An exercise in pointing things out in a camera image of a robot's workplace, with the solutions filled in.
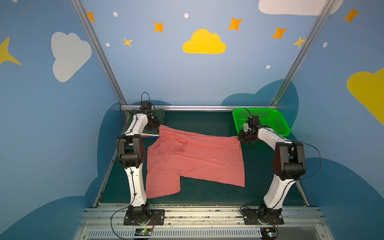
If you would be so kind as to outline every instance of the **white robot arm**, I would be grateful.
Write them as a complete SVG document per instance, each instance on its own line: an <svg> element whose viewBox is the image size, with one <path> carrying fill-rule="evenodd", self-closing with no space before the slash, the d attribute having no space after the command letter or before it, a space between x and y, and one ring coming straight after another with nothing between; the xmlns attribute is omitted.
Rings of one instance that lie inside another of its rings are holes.
<svg viewBox="0 0 384 240"><path fill-rule="evenodd" d="M150 212L142 176L145 150L141 134L144 129L152 130L160 125L151 109L150 102L141 102L128 130L116 138L118 159L127 174L131 193L131 204L126 212L124 225L152 225L155 219L157 225L163 225L164 210L156 210L153 214Z"/></svg>
<svg viewBox="0 0 384 240"><path fill-rule="evenodd" d="M301 142L281 137L269 126L261 125L258 116L250 116L244 128L239 132L240 141L254 142L259 139L275 151L273 180L258 209L259 222L265 224L276 220L278 224L284 224L281 216L284 198L295 181L306 172L304 146Z"/></svg>

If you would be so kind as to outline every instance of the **white cloud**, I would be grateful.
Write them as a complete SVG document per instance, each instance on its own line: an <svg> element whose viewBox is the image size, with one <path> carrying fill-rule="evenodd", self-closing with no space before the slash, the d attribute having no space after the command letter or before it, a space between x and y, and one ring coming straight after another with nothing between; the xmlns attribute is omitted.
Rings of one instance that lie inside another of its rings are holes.
<svg viewBox="0 0 384 240"><path fill-rule="evenodd" d="M344 0L336 0L331 14L337 11ZM290 14L317 16L326 0L260 0L259 9L266 14Z"/></svg>
<svg viewBox="0 0 384 240"><path fill-rule="evenodd" d="M91 45L74 33L54 33L51 47L56 58L53 74L60 82L68 81L92 55Z"/></svg>

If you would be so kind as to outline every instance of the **plastic basket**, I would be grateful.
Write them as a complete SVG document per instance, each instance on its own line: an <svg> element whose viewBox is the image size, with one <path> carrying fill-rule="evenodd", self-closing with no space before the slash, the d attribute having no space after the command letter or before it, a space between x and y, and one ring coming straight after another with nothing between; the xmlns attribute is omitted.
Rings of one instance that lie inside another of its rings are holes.
<svg viewBox="0 0 384 240"><path fill-rule="evenodd" d="M288 123L278 110L270 108L248 108L248 110L253 116L259 116L261 125L270 126L281 136L286 137L291 133ZM244 130L244 123L247 121L249 113L244 108L236 108L232 115L238 134L240 130Z"/></svg>

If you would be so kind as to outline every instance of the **dark green table surface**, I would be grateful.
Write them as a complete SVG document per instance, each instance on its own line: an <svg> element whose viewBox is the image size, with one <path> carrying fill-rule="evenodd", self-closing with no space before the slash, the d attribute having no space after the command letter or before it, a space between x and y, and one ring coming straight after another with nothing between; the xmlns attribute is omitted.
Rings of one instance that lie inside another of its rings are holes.
<svg viewBox="0 0 384 240"><path fill-rule="evenodd" d="M237 135L230 112L166 112L165 125L188 132L215 136ZM152 145L157 138L143 139L144 147ZM273 150L263 141L241 144L245 168L245 187L222 184L200 179L180 177L181 191L154 199L150 204L191 205L259 205L272 182ZM147 165L144 163L143 178L146 182ZM101 203L129 203L128 178L118 160L115 161ZM304 206L303 199L293 185L284 206Z"/></svg>

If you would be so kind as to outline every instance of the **black mounting plate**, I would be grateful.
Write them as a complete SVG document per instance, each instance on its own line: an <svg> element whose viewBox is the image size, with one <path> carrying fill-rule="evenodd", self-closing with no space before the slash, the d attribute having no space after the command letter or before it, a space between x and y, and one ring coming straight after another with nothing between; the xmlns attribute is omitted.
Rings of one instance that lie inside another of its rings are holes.
<svg viewBox="0 0 384 240"><path fill-rule="evenodd" d="M245 225L265 225L266 223L269 223L271 225L276 225L275 221L278 225L283 225L284 220L283 218L279 216L273 216L273 215L264 215L262 217L262 222L259 221L259 216L256 214L258 209L242 209L243 213L246 216L243 216L244 224Z"/></svg>
<svg viewBox="0 0 384 240"><path fill-rule="evenodd" d="M164 225L164 209L151 209L150 216L156 220L156 225ZM150 218L149 222L146 225L142 225L141 222L138 222L136 218L131 217L128 211L125 213L124 223L125 226L153 226L153 219Z"/></svg>

